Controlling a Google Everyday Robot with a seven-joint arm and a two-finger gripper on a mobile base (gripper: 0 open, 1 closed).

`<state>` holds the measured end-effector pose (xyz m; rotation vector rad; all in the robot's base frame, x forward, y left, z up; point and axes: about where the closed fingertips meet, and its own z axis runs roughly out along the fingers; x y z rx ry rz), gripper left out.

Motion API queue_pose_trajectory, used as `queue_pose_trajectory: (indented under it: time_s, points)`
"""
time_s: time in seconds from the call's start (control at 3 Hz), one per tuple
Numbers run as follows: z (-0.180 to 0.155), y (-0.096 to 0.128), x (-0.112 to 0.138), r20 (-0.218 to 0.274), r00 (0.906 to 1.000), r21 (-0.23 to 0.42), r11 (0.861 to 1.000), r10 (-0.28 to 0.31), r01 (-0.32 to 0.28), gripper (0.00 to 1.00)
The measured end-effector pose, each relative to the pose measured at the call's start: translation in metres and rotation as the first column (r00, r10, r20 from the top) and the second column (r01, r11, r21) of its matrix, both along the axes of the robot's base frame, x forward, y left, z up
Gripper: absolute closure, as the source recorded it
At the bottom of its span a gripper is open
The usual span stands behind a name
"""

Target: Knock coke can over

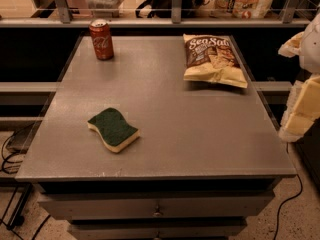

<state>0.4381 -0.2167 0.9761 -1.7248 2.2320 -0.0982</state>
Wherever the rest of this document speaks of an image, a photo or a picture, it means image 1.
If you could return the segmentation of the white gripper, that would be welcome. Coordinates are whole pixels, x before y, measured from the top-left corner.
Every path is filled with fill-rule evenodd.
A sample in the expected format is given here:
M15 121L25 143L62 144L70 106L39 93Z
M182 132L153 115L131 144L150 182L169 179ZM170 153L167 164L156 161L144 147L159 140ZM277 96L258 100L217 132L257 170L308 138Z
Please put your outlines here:
M282 44L278 54L288 58L299 54L301 68L312 74L320 74L320 14L315 16L304 32L299 32ZM292 86L280 123L280 139L296 142L319 118L320 75L312 75L305 82L296 81Z

